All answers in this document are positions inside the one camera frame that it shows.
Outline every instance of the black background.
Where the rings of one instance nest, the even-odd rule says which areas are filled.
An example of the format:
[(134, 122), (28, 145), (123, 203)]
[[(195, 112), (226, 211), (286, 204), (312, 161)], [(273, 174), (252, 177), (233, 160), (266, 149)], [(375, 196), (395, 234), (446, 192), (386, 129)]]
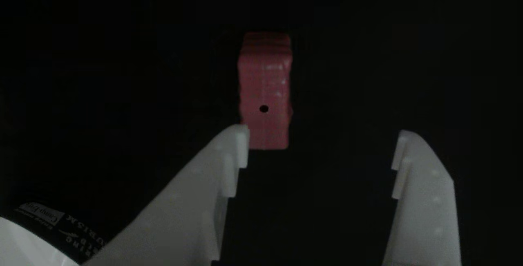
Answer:
[(454, 178), (463, 265), (502, 264), (521, 245), (517, 9), (2, 0), (2, 210), (37, 198), (115, 235), (239, 121), (243, 34), (276, 30), (293, 41), (290, 147), (250, 153), (216, 264), (379, 265), (401, 129)]

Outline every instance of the pink block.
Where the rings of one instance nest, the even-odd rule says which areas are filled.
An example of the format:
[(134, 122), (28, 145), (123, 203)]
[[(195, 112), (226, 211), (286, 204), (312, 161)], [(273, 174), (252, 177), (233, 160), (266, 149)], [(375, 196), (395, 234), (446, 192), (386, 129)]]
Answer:
[(238, 59), (243, 124), (250, 129), (250, 148), (286, 149), (293, 110), (289, 74), (291, 40), (282, 33), (247, 33)]

